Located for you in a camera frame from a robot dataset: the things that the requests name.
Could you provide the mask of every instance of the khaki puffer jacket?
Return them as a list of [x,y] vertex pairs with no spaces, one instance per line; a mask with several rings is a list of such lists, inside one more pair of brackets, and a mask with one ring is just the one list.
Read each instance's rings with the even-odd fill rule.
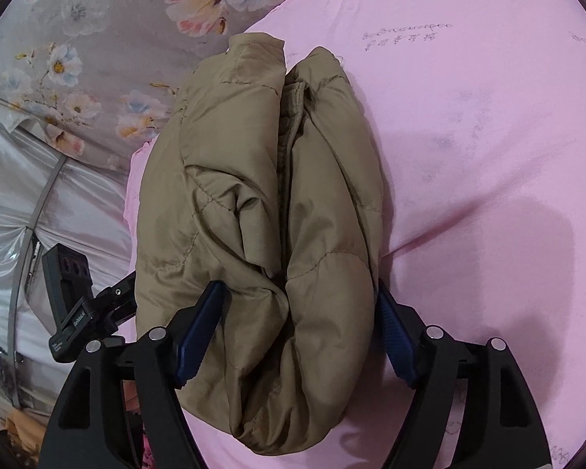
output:
[[382,177],[335,57],[288,74],[284,43],[230,39],[180,90],[145,169],[138,219],[139,336],[232,293],[183,408],[248,448],[320,442],[344,414],[373,327]]

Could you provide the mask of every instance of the orange flower center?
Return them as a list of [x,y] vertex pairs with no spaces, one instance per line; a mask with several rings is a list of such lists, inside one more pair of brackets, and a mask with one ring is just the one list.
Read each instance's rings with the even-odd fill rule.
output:
[[52,66],[52,70],[56,73],[63,73],[65,71],[65,65],[59,61],[56,61]]

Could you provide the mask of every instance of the gray strap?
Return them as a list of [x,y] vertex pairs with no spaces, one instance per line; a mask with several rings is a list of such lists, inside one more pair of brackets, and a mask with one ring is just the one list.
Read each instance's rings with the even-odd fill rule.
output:
[[15,408],[20,407],[19,395],[17,393],[17,374],[16,374],[16,316],[17,316],[17,299],[19,298],[20,286],[22,285],[22,279],[24,276],[24,267],[29,261],[29,252],[32,247],[32,240],[35,235],[35,227],[39,221],[42,211],[44,210],[45,203],[50,196],[52,187],[56,182],[56,179],[63,168],[63,165],[67,161],[67,156],[61,154],[50,173],[48,180],[45,182],[44,189],[39,195],[39,200],[35,205],[35,210],[32,211],[30,220],[26,225],[23,233],[22,246],[20,248],[19,255],[17,256],[17,263],[13,273],[13,283],[11,285],[11,301],[9,303],[9,324],[7,332],[7,352],[9,354],[9,367],[11,368],[11,375],[15,384],[13,397],[11,401]]

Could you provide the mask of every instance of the blue gripper pad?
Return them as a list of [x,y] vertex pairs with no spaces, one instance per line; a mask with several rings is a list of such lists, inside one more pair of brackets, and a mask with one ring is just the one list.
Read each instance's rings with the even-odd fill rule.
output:
[[416,347],[425,325],[414,309],[397,304],[381,282],[375,304],[375,325],[395,375],[412,387],[419,377]]
[[221,319],[223,302],[228,295],[228,288],[221,281],[209,283],[195,306],[195,314],[186,335],[178,344],[178,367],[176,379],[184,386],[193,379],[200,369],[206,349],[213,338],[213,333]]

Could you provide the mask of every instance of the pink bed sheet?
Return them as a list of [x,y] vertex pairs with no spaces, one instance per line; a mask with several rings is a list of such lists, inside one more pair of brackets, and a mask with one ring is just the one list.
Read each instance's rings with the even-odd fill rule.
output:
[[[342,62],[388,185],[383,273],[461,340],[503,337],[563,467],[586,439],[586,13],[577,0],[288,0],[250,31]],[[149,147],[135,154],[134,227]],[[254,455],[187,415],[212,469],[377,469],[412,393],[377,347],[319,445]],[[450,462],[464,390],[437,467]]]

